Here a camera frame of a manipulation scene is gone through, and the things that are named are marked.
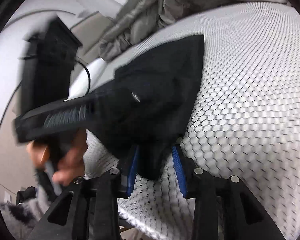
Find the silver screw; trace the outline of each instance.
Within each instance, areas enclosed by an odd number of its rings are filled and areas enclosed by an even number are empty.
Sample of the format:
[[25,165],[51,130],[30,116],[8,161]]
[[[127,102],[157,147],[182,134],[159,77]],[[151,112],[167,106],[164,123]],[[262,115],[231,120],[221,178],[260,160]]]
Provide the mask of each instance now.
[[80,184],[82,181],[84,181],[84,178],[82,178],[82,177],[76,177],[76,178],[74,179],[74,183],[75,183],[75,184]]
[[201,168],[195,168],[194,169],[194,173],[195,174],[203,174],[203,169],[201,169]]
[[234,183],[238,183],[240,181],[240,179],[237,176],[231,176],[230,180]]
[[116,174],[119,174],[119,173],[120,173],[120,170],[118,168],[112,168],[110,170],[111,175],[116,175]]

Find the white textured surface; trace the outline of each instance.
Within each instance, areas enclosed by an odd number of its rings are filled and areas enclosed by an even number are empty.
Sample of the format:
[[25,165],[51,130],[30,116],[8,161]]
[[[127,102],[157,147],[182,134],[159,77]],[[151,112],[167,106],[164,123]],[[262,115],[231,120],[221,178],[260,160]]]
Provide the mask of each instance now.
[[[261,2],[197,14],[115,59],[102,82],[115,68],[150,48],[193,34],[205,35],[202,86],[181,146],[213,175],[243,178],[285,238],[296,239],[300,234],[300,16],[291,7]],[[88,143],[89,174],[116,164],[91,134]],[[132,196],[118,204],[121,216],[155,239],[191,237],[194,205],[179,191],[172,157],[158,182],[137,176]]]

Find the gray blanket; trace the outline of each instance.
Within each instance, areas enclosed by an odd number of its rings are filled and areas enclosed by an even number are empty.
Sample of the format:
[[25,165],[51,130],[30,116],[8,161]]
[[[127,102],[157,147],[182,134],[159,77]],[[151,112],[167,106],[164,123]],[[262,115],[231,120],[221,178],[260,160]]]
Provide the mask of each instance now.
[[111,61],[152,33],[194,13],[239,2],[287,0],[128,0],[97,43],[99,56]]

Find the blue gripper pad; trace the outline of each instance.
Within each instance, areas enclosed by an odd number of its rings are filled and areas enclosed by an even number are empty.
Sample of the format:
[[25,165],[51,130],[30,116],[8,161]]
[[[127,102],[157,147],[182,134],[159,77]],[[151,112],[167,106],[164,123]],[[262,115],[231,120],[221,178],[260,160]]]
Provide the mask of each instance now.
[[127,196],[130,197],[133,192],[134,183],[136,181],[137,169],[138,169],[138,158],[139,158],[139,146],[136,147],[134,157],[132,160],[132,165],[129,170],[128,175],[128,185],[127,185]]
[[180,192],[182,193],[183,197],[186,197],[187,195],[186,175],[183,170],[177,148],[175,146],[173,146],[172,148],[172,159],[173,159],[173,166],[177,175]]

